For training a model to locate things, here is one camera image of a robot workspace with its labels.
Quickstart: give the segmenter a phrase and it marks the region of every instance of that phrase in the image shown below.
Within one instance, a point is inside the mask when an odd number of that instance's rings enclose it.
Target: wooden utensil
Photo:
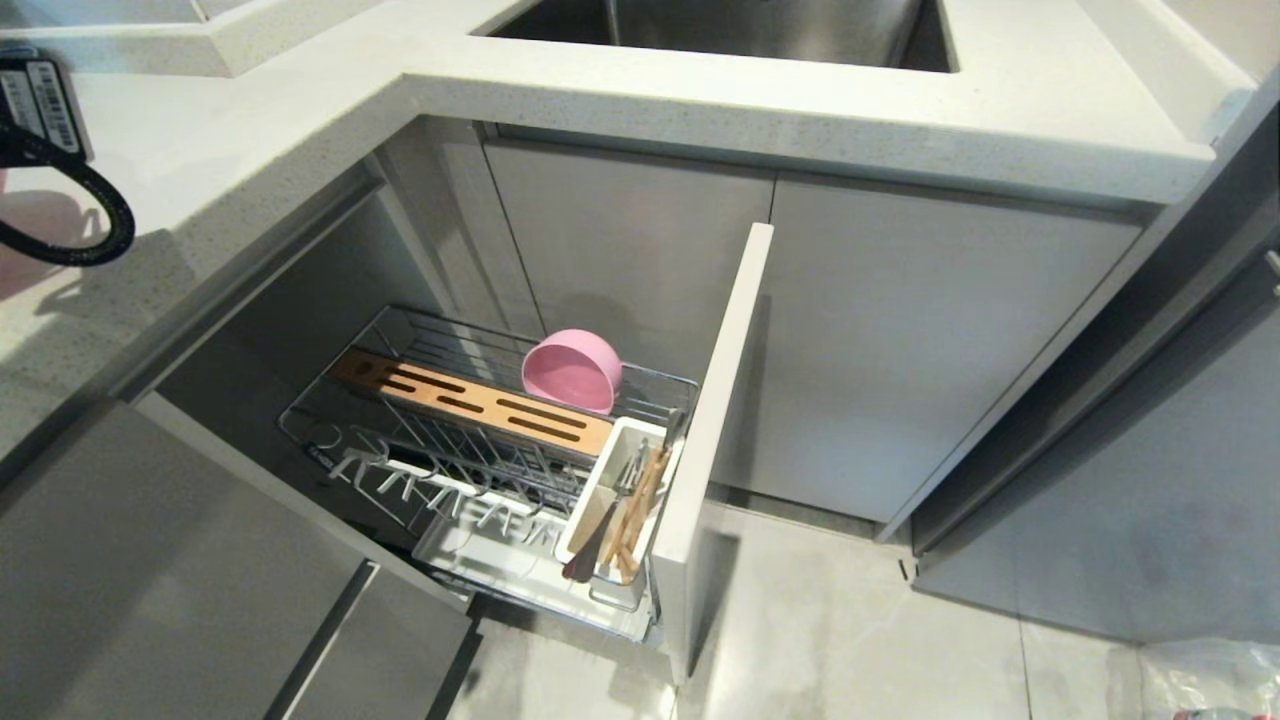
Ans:
[[[609,502],[609,509],[604,511],[604,518],[600,519],[600,524],[591,530],[591,536],[586,538],[582,547],[579,548],[577,555],[570,559],[564,564],[564,569],[561,570],[561,577],[567,580],[573,580],[575,583],[586,583],[595,575],[595,566],[600,561],[600,546],[604,544],[604,534],[609,529],[609,520],[613,519],[613,512],[618,509],[618,503],[622,498],[631,495],[635,489],[635,466],[636,460],[628,460],[626,466],[622,469],[621,479],[614,483],[614,496],[613,501]]]
[[[671,460],[671,447],[684,429],[684,410],[671,411],[671,415],[667,418],[667,433],[663,437],[662,446],[655,448],[649,461],[645,462],[644,474],[640,484],[636,487],[635,498],[627,505],[622,523],[618,524],[613,539],[609,541],[609,550],[605,553],[604,562],[612,562],[623,548],[630,555],[635,550],[636,542],[640,541],[640,533],[644,530],[645,520],[649,518],[649,510],[653,507],[653,500],[658,493],[658,486],[662,483],[662,475],[667,470],[667,462]],[[618,569],[626,573],[625,568],[620,566]]]

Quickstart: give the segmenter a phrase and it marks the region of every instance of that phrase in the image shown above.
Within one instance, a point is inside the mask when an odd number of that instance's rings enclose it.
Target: corner cabinet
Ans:
[[[1140,231],[1029,202],[786,174],[772,222],[751,471],[737,477],[882,523],[905,516],[1016,400],[1019,377]]]

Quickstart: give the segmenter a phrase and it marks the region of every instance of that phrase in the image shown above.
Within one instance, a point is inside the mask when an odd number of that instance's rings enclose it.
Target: white countertop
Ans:
[[[1213,159],[1074,0],[943,0],[952,74],[470,35],[532,1],[389,0],[238,78],[77,76],[140,240],[90,270],[0,254],[0,455],[420,114],[1153,202]]]

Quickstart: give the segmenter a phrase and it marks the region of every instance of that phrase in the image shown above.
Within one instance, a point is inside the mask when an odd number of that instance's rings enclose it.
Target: sink basin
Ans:
[[[543,0],[490,35],[951,70],[936,0]]]

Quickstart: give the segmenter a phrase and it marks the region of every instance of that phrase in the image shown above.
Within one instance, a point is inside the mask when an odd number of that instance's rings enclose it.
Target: sticker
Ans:
[[[4,99],[14,124],[45,137],[45,126],[40,122],[40,109],[36,106],[36,96],[31,94],[27,73],[0,70],[0,87],[4,87]]]
[[[49,141],[68,152],[79,152],[79,137],[72,127],[70,113],[67,111],[67,96],[58,79],[58,70],[49,60],[27,63],[27,77],[36,92],[40,115],[49,129]]]

